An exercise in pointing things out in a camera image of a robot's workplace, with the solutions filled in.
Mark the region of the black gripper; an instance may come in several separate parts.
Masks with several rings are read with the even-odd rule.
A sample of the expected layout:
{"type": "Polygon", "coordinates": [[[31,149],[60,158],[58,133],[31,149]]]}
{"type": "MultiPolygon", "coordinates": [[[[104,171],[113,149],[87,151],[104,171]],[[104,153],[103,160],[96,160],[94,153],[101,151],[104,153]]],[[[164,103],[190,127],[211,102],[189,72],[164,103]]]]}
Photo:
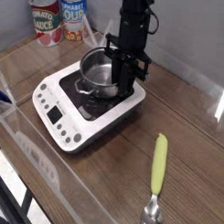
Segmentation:
{"type": "Polygon", "coordinates": [[[112,61],[112,83],[118,85],[120,98],[127,97],[135,78],[145,80],[151,59],[145,53],[147,35],[150,33],[151,14],[148,9],[134,12],[122,9],[118,36],[106,36],[106,56],[112,61]]]}

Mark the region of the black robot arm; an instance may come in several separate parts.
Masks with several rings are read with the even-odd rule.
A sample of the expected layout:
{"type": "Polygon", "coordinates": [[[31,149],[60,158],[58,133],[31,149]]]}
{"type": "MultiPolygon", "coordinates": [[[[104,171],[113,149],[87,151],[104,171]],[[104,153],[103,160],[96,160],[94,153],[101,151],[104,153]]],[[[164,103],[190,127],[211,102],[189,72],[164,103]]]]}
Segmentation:
{"type": "Polygon", "coordinates": [[[138,78],[146,81],[151,58],[144,52],[148,35],[159,28],[159,19],[152,11],[155,0],[123,0],[120,8],[118,36],[108,33],[105,54],[112,63],[112,83],[118,96],[127,97],[138,78]]]}

